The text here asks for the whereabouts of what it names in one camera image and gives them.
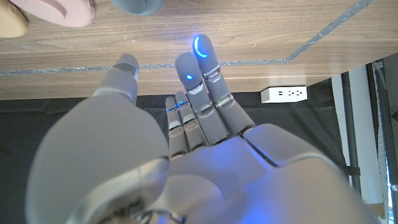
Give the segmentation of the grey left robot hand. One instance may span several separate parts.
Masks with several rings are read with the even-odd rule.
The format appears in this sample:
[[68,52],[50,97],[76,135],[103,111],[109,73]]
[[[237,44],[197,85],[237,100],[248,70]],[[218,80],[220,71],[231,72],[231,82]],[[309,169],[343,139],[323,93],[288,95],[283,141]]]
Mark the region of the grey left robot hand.
[[233,98],[198,35],[175,61],[168,134],[136,105],[139,64],[124,54],[93,96],[43,138],[25,195],[28,223],[376,223],[342,170]]

